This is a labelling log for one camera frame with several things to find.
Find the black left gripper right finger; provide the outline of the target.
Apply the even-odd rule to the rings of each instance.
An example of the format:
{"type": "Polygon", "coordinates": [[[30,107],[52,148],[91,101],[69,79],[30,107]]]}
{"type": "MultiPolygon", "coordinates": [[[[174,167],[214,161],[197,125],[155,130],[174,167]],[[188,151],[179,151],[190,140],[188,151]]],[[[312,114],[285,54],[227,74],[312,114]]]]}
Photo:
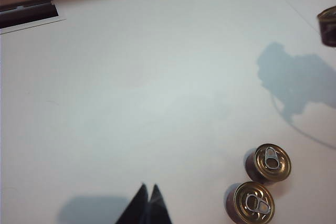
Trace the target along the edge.
{"type": "Polygon", "coordinates": [[[148,208],[148,223],[172,224],[163,195],[157,184],[154,185],[148,208]]]}

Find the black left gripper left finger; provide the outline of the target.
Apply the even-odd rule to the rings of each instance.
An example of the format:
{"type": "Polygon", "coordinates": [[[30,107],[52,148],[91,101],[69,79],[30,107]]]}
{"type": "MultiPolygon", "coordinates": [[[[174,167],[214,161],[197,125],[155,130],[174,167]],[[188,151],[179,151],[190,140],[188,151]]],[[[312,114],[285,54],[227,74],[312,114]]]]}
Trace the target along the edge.
{"type": "Polygon", "coordinates": [[[127,205],[121,216],[116,221],[117,224],[141,223],[146,205],[148,203],[148,190],[142,184],[132,200],[127,205]]]}

